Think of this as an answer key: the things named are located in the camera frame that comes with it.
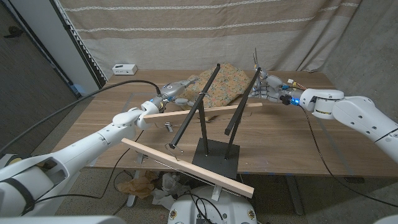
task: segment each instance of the gray wall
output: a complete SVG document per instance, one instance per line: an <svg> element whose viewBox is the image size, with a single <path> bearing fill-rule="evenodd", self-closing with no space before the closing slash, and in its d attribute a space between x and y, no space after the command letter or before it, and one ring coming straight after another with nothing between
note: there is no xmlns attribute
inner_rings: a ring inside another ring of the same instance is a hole
<svg viewBox="0 0 398 224"><path fill-rule="evenodd" d="M8 1L3 1L13 12ZM83 96L98 90L90 71L81 59L68 33L63 28L50 1L18 0L12 1L12 3L62 70L75 84L76 89Z"/></svg>
<svg viewBox="0 0 398 224"><path fill-rule="evenodd" d="M398 122L398 1L363 0L320 71Z"/></svg>

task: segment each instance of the robotic arm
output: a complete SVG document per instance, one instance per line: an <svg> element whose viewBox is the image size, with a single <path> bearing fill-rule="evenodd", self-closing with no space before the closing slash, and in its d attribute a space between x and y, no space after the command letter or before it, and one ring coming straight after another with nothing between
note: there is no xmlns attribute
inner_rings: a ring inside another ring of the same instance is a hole
<svg viewBox="0 0 398 224"><path fill-rule="evenodd" d="M339 90L296 88L264 70L249 97L301 106L317 118L336 119L364 134L398 163L398 124L379 111L367 97L344 96Z"/></svg>
<svg viewBox="0 0 398 224"><path fill-rule="evenodd" d="M175 97L197 79L169 83L161 89L160 95L141 104L141 110L132 108L117 114L111 124L64 149L0 169L0 217L15 217L22 213L36 215L51 206L52 199L36 205L34 202L59 195L84 166L123 138L132 139L136 135L135 126L148 129L151 124L147 124L143 117L163 112L168 102L174 102Z"/></svg>

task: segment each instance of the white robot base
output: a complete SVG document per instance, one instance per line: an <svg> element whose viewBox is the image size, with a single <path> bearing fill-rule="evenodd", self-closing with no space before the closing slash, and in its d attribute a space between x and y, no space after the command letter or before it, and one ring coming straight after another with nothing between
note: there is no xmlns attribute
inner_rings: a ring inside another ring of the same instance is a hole
<svg viewBox="0 0 398 224"><path fill-rule="evenodd" d="M244 198L233 195L231 193L221 191L218 201L211 199L214 187L203 186L191 190L193 195L205 198L211 201L223 216L220 218L217 210L206 200L203 200L206 207L207 219L212 223L227 224L257 224L256 214L251 204ZM179 197L170 209L168 224L188 224L188 223L207 223L200 215L191 195L183 195ZM205 208L201 200L198 200L198 207L201 212L205 213Z"/></svg>

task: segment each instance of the beige curtain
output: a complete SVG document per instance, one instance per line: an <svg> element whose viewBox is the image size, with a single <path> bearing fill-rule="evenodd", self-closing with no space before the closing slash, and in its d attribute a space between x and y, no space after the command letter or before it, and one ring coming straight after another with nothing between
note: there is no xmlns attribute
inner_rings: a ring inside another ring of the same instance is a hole
<svg viewBox="0 0 398 224"><path fill-rule="evenodd" d="M253 69L314 71L361 0L60 0L105 73L206 70L229 62Z"/></svg>

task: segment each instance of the blue light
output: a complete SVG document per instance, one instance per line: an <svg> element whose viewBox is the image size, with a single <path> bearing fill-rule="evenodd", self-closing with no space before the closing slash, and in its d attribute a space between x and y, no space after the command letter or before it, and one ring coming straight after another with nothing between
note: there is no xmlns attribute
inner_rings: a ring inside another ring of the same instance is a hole
<svg viewBox="0 0 398 224"><path fill-rule="evenodd" d="M299 105L299 102L300 102L300 99L292 98L290 101L290 104L297 106L297 105Z"/></svg>

